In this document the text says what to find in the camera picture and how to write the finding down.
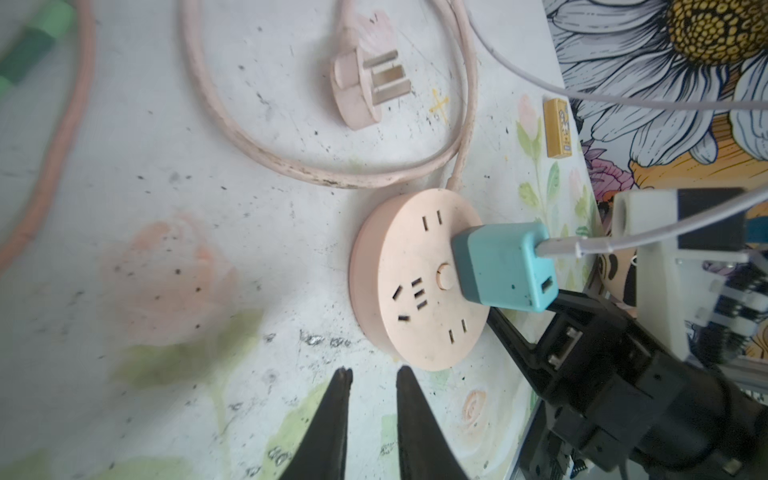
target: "white cable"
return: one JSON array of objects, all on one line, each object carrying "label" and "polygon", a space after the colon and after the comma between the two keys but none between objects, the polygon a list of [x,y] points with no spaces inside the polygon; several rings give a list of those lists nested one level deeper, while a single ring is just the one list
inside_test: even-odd
[{"label": "white cable", "polygon": [[480,40],[480,43],[483,44],[485,49],[488,50],[488,53],[491,54],[498,63],[502,64],[507,70],[517,76],[554,94],[575,98],[577,100],[601,101],[610,104],[628,105],[630,107],[650,108],[654,110],[768,110],[768,101],[655,101],[631,97],[618,97],[616,95],[589,94],[581,91],[560,88],[557,85],[549,84],[546,81],[515,67],[504,57],[504,55],[498,53],[496,49],[493,48],[493,45],[491,45],[488,40],[485,39],[483,34],[480,33],[480,30],[475,24],[475,20],[472,18],[471,12],[468,12],[468,16],[469,23],[472,25],[472,30],[475,31],[475,35],[478,36],[478,40]]},{"label": "white cable", "polygon": [[768,200],[768,184],[721,203],[677,223],[665,225],[628,237],[565,237],[551,238],[536,246],[537,257],[582,257],[593,253],[611,253],[615,250],[639,247],[649,243],[678,237],[694,230],[725,220],[753,205]]},{"label": "white cable", "polygon": [[[436,4],[446,0],[433,0]],[[397,184],[416,178],[424,177],[447,164],[456,154],[458,159],[454,166],[452,179],[461,176],[464,160],[468,153],[469,140],[472,138],[472,130],[477,112],[477,58],[472,45],[472,32],[469,20],[462,20],[465,11],[463,0],[454,0],[454,18],[443,18],[449,29],[458,25],[461,35],[456,40],[462,47],[462,54],[467,69],[467,108],[464,124],[456,139],[440,152],[433,155],[424,163],[404,170],[393,171],[384,174],[344,174],[332,172],[322,168],[310,167],[301,162],[281,157],[262,144],[256,142],[230,115],[218,96],[216,86],[210,78],[205,65],[203,42],[200,36],[200,4],[199,0],[181,0],[181,30],[184,47],[187,52],[187,61],[192,77],[192,82],[198,94],[201,96],[208,114],[216,122],[221,131],[237,146],[245,155],[257,163],[297,180],[311,184],[324,185],[338,188],[379,188]],[[440,12],[445,8],[438,5]],[[452,182],[454,188],[458,188],[460,182]]]}]

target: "teal charger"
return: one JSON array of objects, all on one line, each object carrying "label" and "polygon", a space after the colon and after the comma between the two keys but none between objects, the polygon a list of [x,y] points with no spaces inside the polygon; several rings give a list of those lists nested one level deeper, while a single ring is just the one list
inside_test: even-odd
[{"label": "teal charger", "polygon": [[549,238],[542,223],[499,223],[464,230],[451,240],[458,282],[470,302],[543,312],[558,296],[554,261],[536,256]]}]

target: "yellow flower center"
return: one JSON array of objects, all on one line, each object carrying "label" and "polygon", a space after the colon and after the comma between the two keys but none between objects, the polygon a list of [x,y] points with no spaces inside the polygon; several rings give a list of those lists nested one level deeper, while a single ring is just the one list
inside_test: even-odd
[{"label": "yellow flower center", "polygon": [[706,65],[753,57],[768,45],[766,0],[672,0],[667,28],[674,49]]}]

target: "round power strip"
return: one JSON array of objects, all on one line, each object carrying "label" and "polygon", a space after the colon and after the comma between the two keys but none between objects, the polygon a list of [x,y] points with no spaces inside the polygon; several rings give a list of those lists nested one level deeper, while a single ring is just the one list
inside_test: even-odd
[{"label": "round power strip", "polygon": [[439,188],[391,198],[373,211],[352,251],[349,295],[374,345],[432,371],[469,353],[488,307],[462,295],[451,239],[481,224],[467,200]]}]

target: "socket hole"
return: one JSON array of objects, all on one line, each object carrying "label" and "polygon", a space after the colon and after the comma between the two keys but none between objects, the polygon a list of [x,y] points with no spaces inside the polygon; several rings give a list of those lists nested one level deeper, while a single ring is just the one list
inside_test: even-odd
[{"label": "socket hole", "polygon": [[552,286],[552,283],[553,283],[552,282],[552,277],[550,276],[549,278],[544,280],[544,283],[541,284],[541,291],[542,292],[546,292],[547,290],[549,290],[549,287]]}]

